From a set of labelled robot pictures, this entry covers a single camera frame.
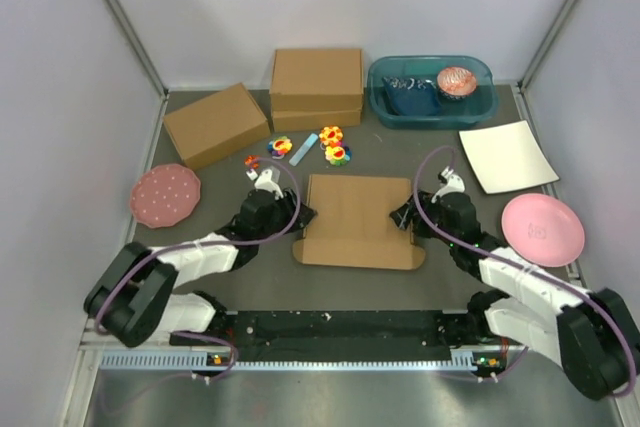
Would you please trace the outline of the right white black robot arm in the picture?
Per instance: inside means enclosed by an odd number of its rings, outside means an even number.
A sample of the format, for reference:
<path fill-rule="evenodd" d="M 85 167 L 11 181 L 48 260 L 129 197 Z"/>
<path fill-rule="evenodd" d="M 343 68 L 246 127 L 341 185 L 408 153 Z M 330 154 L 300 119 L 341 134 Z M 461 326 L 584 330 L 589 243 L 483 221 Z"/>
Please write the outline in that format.
<path fill-rule="evenodd" d="M 633 392 L 639 329 L 617 292 L 575 286 L 525 261 L 482 229 L 465 193 L 416 191 L 389 216 L 401 230 L 447 244 L 456 266 L 490 287 L 468 305 L 474 340 L 500 336 L 522 344 L 558 365 L 591 400 Z"/>

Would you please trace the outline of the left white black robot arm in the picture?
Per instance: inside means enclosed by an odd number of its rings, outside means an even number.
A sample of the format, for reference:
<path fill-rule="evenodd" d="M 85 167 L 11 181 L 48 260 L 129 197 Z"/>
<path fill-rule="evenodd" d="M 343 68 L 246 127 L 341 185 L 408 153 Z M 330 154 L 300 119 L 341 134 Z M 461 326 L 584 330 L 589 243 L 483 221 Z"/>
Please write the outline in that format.
<path fill-rule="evenodd" d="M 205 343 L 226 334 L 227 321 L 204 294 L 175 296 L 173 290 L 200 277 L 238 270 L 259 246 L 298 232 L 317 212 L 286 188 L 281 195 L 253 189 L 232 219 L 194 241 L 168 247 L 126 244 L 84 300 L 94 327 L 137 347 L 152 334 L 192 331 Z"/>

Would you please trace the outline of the brown cardboard box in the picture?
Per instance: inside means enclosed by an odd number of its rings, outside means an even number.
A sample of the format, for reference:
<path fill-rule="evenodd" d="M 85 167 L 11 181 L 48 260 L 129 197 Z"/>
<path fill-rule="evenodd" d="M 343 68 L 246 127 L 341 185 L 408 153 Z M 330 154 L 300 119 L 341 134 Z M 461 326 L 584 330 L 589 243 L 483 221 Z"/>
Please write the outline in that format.
<path fill-rule="evenodd" d="M 307 205 L 316 216 L 292 247 L 305 265 L 412 271 L 426 257 L 390 213 L 411 193 L 397 177 L 312 174 Z"/>

